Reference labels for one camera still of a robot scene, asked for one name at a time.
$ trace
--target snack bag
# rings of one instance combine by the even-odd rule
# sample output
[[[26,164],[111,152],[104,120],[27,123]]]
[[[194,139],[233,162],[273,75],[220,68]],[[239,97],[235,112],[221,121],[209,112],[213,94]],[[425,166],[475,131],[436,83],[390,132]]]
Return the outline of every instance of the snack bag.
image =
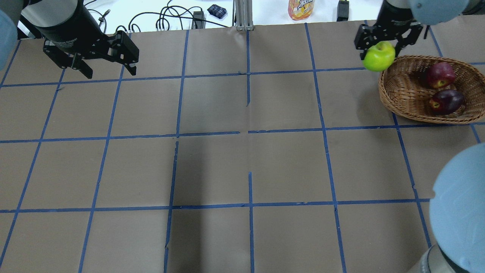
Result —
[[[303,20],[313,12],[315,0],[290,0],[288,3],[288,14],[295,20]]]

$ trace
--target dark red apple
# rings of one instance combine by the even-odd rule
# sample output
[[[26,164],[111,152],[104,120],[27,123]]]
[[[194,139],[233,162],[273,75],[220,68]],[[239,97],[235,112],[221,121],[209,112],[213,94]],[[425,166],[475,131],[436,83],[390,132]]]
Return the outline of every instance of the dark red apple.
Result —
[[[458,110],[465,102],[463,93],[453,89],[446,89],[436,93],[429,104],[431,109],[438,115],[448,115]]]
[[[426,81],[432,88],[442,88],[452,84],[456,75],[449,63],[437,63],[428,68]]]

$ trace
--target apple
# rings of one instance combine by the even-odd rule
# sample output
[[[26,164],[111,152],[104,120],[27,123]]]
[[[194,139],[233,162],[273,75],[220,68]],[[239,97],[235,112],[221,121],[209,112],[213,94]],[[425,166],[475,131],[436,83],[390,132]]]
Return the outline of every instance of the apple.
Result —
[[[430,66],[426,72],[426,81],[432,88],[442,88],[455,81],[456,74],[449,63],[437,63]]]
[[[463,93],[453,89],[446,89],[433,95],[429,104],[436,114],[448,115],[458,110],[464,101],[465,96]]]
[[[370,71],[381,72],[392,65],[395,57],[396,50],[391,42],[380,41],[367,50],[367,54],[362,63]]]

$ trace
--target brown basket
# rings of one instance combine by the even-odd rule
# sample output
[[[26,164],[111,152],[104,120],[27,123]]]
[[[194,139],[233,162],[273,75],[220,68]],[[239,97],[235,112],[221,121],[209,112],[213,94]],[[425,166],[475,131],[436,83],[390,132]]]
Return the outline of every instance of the brown basket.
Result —
[[[425,73],[436,63],[447,62],[456,73],[452,86],[432,89]],[[439,90],[453,88],[465,95],[465,104],[449,115],[436,115],[429,105]],[[379,94],[384,106],[399,116],[431,123],[468,124],[485,115],[485,76],[473,66],[449,58],[405,55],[379,77]]]

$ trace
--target white floor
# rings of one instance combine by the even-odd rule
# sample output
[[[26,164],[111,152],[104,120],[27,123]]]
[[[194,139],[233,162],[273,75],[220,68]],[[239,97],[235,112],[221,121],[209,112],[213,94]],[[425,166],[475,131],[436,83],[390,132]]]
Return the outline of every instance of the white floor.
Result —
[[[253,0],[253,21],[255,25],[280,25],[292,24],[301,22],[331,22],[337,19],[337,4],[338,0],[314,0],[315,9],[313,14],[306,20],[293,21],[288,16],[288,1],[287,0]],[[95,9],[101,13],[110,9],[111,12],[107,15],[107,31],[106,33],[114,33],[119,25],[128,26],[129,21],[133,16],[141,12],[160,12],[160,10],[167,4],[168,0],[97,0],[88,5],[88,8]],[[232,0],[173,0],[170,5],[179,5],[185,8],[193,6],[200,6],[203,8],[207,20],[214,21],[219,24],[230,26],[232,17]],[[207,12],[212,4],[217,4],[227,9],[228,15],[223,19],[218,19]],[[382,0],[350,0],[350,18],[349,20],[372,20],[377,18],[379,8]],[[94,18],[99,18],[99,15],[92,12]],[[137,17],[133,23],[140,26],[142,32],[156,31],[155,21],[158,19],[157,15],[146,14]],[[181,29],[180,21],[177,18],[170,18],[170,29]],[[184,19],[183,28],[190,27],[192,20]],[[206,28],[217,28],[219,26],[210,23],[206,24]]]

